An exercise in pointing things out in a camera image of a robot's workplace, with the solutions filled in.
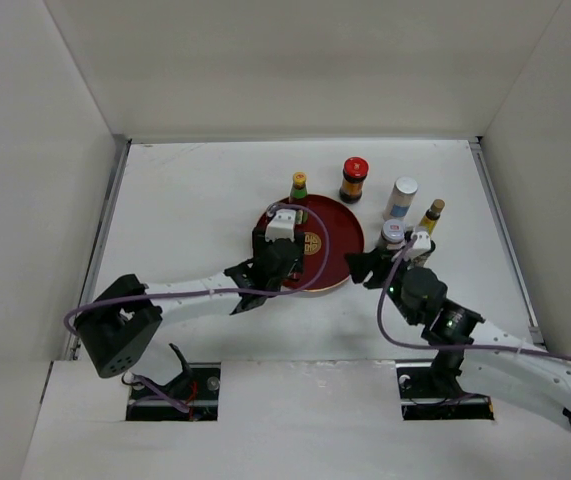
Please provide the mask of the grey lid spice jar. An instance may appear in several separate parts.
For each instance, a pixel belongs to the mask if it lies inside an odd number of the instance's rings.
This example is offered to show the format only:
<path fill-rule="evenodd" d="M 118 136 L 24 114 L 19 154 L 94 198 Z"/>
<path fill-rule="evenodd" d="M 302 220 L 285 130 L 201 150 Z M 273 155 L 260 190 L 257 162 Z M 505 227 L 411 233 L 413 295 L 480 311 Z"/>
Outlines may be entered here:
<path fill-rule="evenodd" d="M 380 254 L 393 256 L 402 250 L 405 244 L 404 221 L 394 218 L 386 220 L 381 227 L 376 250 Z"/>

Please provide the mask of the green label sauce bottle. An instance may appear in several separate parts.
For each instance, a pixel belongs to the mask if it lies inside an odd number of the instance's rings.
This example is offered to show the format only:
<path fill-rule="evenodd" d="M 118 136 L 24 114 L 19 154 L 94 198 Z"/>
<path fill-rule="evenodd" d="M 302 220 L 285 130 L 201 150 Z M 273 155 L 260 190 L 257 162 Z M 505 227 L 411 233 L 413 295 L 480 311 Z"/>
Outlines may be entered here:
<path fill-rule="evenodd" d="M 307 176 L 304 172 L 295 172 L 292 176 L 292 186 L 289 193 L 289 203 L 308 206 Z M 296 210 L 296 224 L 304 225 L 308 219 L 306 210 Z"/>

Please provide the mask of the white tall canister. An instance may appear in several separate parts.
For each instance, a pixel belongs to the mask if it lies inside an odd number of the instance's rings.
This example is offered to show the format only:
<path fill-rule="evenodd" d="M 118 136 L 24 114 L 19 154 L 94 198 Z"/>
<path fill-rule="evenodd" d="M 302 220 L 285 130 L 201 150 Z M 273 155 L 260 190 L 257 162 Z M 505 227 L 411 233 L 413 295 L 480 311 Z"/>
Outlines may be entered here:
<path fill-rule="evenodd" d="M 382 214 L 384 220 L 403 220 L 418 191 L 417 181 L 409 176 L 398 177 L 392 188 L 386 208 Z"/>

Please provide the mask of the red lid sauce jar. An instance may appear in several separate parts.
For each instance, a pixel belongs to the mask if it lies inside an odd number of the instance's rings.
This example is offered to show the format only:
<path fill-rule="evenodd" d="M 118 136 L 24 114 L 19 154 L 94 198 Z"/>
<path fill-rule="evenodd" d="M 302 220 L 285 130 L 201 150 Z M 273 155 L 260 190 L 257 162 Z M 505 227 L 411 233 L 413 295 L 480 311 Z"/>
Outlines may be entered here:
<path fill-rule="evenodd" d="M 342 169 L 343 180 L 339 196 L 345 203 L 358 202 L 363 193 L 363 185 L 369 173 L 369 164 L 362 157 L 350 157 L 345 160 Z"/>

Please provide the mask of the glass shaker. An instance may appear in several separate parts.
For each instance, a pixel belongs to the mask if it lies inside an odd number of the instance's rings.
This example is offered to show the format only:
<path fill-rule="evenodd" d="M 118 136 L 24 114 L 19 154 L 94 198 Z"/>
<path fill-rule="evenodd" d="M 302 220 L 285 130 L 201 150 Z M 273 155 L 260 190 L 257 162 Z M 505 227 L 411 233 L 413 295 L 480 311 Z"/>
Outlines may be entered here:
<path fill-rule="evenodd" d="M 282 202 L 273 202 L 272 204 L 270 204 L 270 205 L 266 208 L 266 210 L 265 210 L 265 216 L 266 216 L 268 219 L 271 219 L 271 218 L 273 218 L 273 217 L 276 215 L 276 213 L 277 213 L 280 209 L 283 209 L 283 208 L 285 208 L 285 207 L 286 207 L 286 205 L 285 205 L 284 203 L 282 203 Z"/>

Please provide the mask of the small dark pepper bottle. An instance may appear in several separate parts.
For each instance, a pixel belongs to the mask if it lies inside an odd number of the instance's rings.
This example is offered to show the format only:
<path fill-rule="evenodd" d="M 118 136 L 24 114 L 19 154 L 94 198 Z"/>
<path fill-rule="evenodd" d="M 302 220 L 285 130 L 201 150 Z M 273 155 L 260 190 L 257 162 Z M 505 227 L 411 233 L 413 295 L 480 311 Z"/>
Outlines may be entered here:
<path fill-rule="evenodd" d="M 418 256 L 416 256 L 412 261 L 411 261 L 411 265 L 413 268 L 416 267 L 424 267 L 426 262 L 428 261 L 428 259 L 430 258 L 430 256 L 433 254 L 433 252 L 436 250 L 436 244 L 434 241 L 431 241 L 431 247 L 430 250 L 427 252 L 424 252 Z"/>

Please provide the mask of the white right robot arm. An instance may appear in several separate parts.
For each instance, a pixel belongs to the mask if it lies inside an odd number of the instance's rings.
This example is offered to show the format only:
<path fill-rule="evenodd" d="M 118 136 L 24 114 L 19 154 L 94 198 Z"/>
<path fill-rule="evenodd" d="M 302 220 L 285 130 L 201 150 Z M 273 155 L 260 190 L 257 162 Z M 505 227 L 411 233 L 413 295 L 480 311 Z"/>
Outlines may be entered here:
<path fill-rule="evenodd" d="M 405 247 L 349 253 L 354 283 L 378 289 L 402 318 L 421 327 L 421 350 L 436 353 L 429 384 L 438 394 L 457 390 L 501 399 L 571 433 L 571 356 L 553 354 L 499 329 L 479 313 L 449 299 L 448 287 L 430 269 L 415 266 Z"/>

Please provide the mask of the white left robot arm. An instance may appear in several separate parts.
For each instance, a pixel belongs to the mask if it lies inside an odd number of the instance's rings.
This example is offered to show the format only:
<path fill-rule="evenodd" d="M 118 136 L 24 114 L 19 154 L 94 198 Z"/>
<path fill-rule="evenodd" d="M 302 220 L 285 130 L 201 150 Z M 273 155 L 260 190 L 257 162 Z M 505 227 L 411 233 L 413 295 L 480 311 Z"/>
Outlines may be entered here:
<path fill-rule="evenodd" d="M 303 270 L 304 234 L 269 240 L 253 232 L 254 256 L 196 281 L 145 284 L 134 274 L 114 281 L 94 302 L 75 315 L 73 329 L 101 378 L 126 371 L 155 383 L 162 394 L 179 398 L 189 387 L 189 373 L 170 363 L 172 354 L 157 331 L 171 324 L 207 316 L 245 313 L 264 305 L 286 281 Z"/>

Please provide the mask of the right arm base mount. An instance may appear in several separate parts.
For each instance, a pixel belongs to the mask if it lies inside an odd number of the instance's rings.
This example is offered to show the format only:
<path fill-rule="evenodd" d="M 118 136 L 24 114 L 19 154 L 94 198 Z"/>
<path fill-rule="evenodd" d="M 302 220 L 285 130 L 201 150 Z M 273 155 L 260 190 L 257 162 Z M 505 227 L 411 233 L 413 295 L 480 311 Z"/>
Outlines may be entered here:
<path fill-rule="evenodd" d="M 401 415 L 405 421 L 493 421 L 491 399 L 468 393 L 458 383 L 461 354 L 395 362 Z"/>

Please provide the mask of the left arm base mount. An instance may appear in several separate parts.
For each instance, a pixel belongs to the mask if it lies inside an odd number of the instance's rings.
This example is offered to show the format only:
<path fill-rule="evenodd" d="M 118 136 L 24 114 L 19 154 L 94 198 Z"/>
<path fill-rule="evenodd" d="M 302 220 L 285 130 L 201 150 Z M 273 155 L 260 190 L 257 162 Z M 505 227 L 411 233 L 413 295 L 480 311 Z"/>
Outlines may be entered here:
<path fill-rule="evenodd" d="M 177 345 L 170 343 L 173 377 L 164 385 L 147 376 L 127 372 L 121 383 L 129 388 L 127 421 L 200 422 L 216 421 L 221 387 L 220 363 L 190 363 Z"/>

